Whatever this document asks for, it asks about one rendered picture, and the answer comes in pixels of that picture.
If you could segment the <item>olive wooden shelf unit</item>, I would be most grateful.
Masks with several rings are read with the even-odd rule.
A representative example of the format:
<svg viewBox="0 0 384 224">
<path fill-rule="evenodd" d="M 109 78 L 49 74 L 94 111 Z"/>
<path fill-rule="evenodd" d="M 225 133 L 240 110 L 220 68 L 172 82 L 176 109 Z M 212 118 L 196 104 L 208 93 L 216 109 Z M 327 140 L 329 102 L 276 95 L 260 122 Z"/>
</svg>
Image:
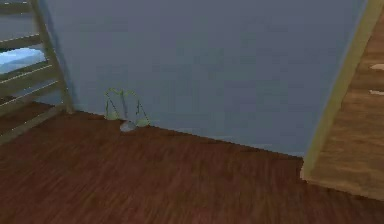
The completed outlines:
<svg viewBox="0 0 384 224">
<path fill-rule="evenodd" d="M 24 2 L 0 3 L 0 15 L 13 15 L 31 13 L 38 29 L 34 35 L 0 41 L 0 48 L 23 48 L 42 44 L 45 61 L 35 63 L 20 69 L 0 75 L 0 98 L 25 90 L 44 81 L 51 83 L 23 96 L 14 98 L 0 105 L 0 117 L 31 104 L 35 99 L 59 90 L 62 102 L 46 112 L 30 119 L 23 124 L 0 135 L 0 145 L 12 141 L 29 129 L 59 114 L 63 110 L 72 114 L 74 106 L 68 92 L 63 71 L 59 65 L 57 54 L 52 45 L 47 26 L 38 5 L 38 0 L 25 0 Z"/>
</svg>

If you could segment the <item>pale blue box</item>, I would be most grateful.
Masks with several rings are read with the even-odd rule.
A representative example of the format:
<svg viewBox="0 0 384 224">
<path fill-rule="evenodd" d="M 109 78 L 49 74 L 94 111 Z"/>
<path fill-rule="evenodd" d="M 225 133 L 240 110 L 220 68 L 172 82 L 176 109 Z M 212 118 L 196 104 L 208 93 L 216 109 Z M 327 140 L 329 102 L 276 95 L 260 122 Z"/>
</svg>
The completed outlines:
<svg viewBox="0 0 384 224">
<path fill-rule="evenodd" d="M 0 53 L 0 74 L 5 74 L 45 60 L 38 49 L 20 48 Z"/>
</svg>

